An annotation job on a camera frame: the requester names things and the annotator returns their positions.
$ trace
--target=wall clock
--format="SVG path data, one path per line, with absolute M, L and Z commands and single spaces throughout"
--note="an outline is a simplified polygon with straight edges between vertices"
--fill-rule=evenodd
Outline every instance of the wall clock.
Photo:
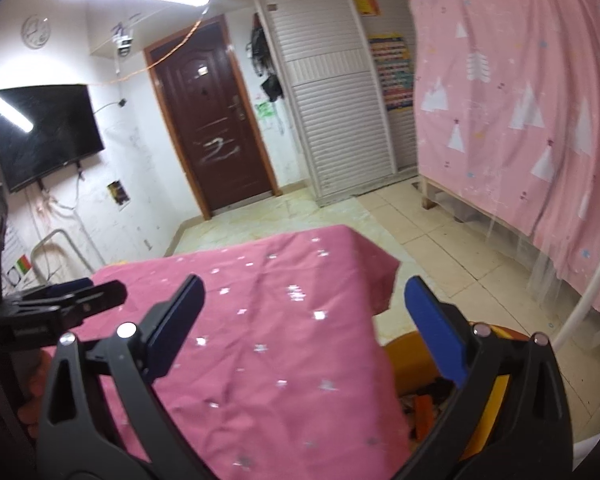
M 51 24 L 48 18 L 34 14 L 29 16 L 22 24 L 22 41 L 29 48 L 37 50 L 46 45 L 51 36 Z

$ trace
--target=flat screen tv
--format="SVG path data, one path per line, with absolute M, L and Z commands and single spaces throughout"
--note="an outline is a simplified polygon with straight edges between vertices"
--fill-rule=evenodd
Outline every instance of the flat screen tv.
M 103 149 L 85 85 L 0 90 L 0 167 L 9 191 Z

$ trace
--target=brown door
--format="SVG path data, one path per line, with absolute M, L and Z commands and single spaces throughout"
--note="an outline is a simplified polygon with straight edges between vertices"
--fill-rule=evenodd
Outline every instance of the brown door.
M 176 38 L 150 53 L 153 61 Z M 155 71 L 182 151 L 213 210 L 271 191 L 220 23 L 197 31 Z

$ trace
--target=marble floor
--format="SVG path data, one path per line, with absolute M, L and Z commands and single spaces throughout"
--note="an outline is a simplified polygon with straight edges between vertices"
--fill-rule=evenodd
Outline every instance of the marble floor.
M 470 225 L 442 207 L 424 210 L 420 193 L 401 182 L 358 198 L 318 208 L 307 189 L 232 210 L 185 231 L 176 253 L 213 249 L 280 232 L 346 224 L 402 262 L 391 309 L 376 317 L 384 344 L 414 330 L 401 291 L 408 277 L 423 276 L 443 301 L 474 321 L 531 334 L 560 329 L 578 301 L 568 287 L 539 304 L 527 291 L 530 273 Z M 600 432 L 600 347 L 583 350 L 574 340 L 558 353 L 576 439 Z

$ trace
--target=wooden bed leg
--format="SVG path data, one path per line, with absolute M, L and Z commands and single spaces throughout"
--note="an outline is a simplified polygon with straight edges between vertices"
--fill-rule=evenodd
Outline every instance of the wooden bed leg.
M 422 193 L 422 208 L 431 209 L 437 204 L 432 200 L 435 198 L 435 191 L 427 182 L 426 177 L 420 177 L 420 192 Z

